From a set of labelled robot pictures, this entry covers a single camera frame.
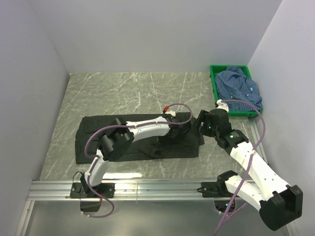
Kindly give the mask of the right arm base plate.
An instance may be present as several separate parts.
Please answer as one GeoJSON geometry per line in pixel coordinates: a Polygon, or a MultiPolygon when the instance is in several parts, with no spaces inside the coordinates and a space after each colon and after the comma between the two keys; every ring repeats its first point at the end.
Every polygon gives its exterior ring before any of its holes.
{"type": "Polygon", "coordinates": [[[220,214],[225,213],[233,196],[228,192],[222,179],[218,179],[216,182],[202,182],[201,187],[197,188],[197,192],[201,193],[203,198],[227,198],[227,200],[214,200],[215,209],[220,214]]]}

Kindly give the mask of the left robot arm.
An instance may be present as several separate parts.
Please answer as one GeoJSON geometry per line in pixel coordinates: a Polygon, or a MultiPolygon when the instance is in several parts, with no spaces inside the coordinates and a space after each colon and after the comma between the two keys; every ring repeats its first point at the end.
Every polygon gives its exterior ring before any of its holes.
{"type": "Polygon", "coordinates": [[[182,120],[173,114],[164,114],[144,121],[125,121],[117,118],[111,125],[96,131],[84,146],[84,155],[91,158],[92,163],[80,178],[83,194],[88,198],[99,194],[109,163],[122,161],[133,143],[157,138],[162,150],[173,148],[191,131],[192,119],[192,115],[182,120]]]}

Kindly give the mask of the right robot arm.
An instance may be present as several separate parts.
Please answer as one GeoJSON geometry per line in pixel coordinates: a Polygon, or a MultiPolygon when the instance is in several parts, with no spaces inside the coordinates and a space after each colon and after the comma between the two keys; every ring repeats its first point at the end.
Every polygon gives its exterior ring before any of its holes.
{"type": "Polygon", "coordinates": [[[202,110],[195,127],[204,136],[214,138],[218,146],[236,160],[254,181],[243,181],[234,171],[217,177],[214,187],[202,183],[203,194],[236,194],[259,212],[264,224],[273,231],[280,229],[302,215],[303,192],[298,185],[291,186],[278,176],[253,149],[242,131],[232,129],[225,109],[202,110]]]}

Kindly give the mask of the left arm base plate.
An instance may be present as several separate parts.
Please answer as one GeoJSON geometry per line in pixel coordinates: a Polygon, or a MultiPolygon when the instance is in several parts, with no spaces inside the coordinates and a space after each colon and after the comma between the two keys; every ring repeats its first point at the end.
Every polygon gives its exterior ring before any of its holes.
{"type": "MultiPolygon", "coordinates": [[[[102,183],[93,187],[94,191],[98,194],[111,199],[114,197],[115,184],[114,183],[102,183]]],[[[80,210],[83,212],[98,212],[101,206],[103,198],[100,198],[85,184],[80,182],[74,182],[70,190],[70,199],[80,200],[80,210]]]]}

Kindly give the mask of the black pinstripe long sleeve shirt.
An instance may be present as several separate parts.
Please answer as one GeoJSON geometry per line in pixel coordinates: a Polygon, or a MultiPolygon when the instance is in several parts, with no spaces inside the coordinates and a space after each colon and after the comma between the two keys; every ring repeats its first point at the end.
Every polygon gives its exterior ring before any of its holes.
{"type": "MultiPolygon", "coordinates": [[[[86,142],[96,131],[111,125],[115,118],[135,122],[154,119],[158,116],[159,114],[129,114],[83,117],[75,135],[76,164],[90,164],[92,162],[84,154],[86,142]]],[[[126,154],[116,162],[198,157],[199,147],[204,144],[204,138],[194,129],[195,121],[196,118],[192,118],[190,124],[186,124],[184,133],[178,134],[174,139],[151,137],[132,143],[126,154]]]]}

